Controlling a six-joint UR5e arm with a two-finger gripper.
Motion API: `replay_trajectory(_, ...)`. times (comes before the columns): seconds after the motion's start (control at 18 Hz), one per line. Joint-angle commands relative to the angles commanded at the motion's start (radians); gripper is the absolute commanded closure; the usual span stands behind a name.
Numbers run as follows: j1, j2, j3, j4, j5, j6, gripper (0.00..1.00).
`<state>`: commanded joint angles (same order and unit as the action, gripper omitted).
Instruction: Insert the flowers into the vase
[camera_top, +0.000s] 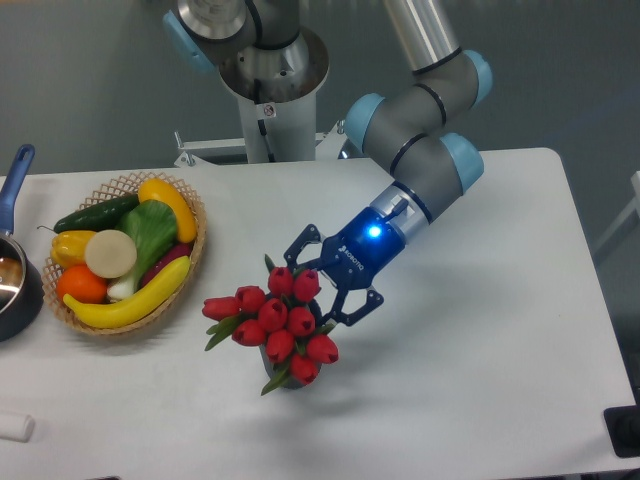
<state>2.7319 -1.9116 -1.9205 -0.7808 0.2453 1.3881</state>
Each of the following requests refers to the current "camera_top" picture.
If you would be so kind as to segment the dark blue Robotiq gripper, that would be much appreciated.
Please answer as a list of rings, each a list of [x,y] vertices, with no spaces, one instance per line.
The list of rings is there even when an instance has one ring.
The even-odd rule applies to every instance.
[[[317,255],[299,261],[303,251],[317,246]],[[337,234],[324,236],[308,224],[285,251],[283,257],[291,272],[323,271],[338,289],[322,311],[321,325],[353,326],[385,301],[370,287],[373,278],[405,247],[404,237],[373,208],[367,207]]]

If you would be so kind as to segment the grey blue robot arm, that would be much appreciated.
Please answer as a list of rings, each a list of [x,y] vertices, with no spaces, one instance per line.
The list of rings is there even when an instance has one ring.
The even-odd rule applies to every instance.
[[[337,234],[325,237],[308,226],[284,255],[294,271],[306,246],[320,246],[305,265],[336,291],[332,306],[315,314],[321,325],[353,325],[379,307],[374,277],[484,171],[475,147],[444,127],[488,95],[490,66],[459,46],[439,2],[389,1],[385,8],[414,81],[392,99],[358,99],[344,131],[392,184]],[[163,25],[194,69],[217,72],[235,96],[249,162],[315,158],[316,94],[329,59],[320,37],[301,24],[297,2],[177,1]]]

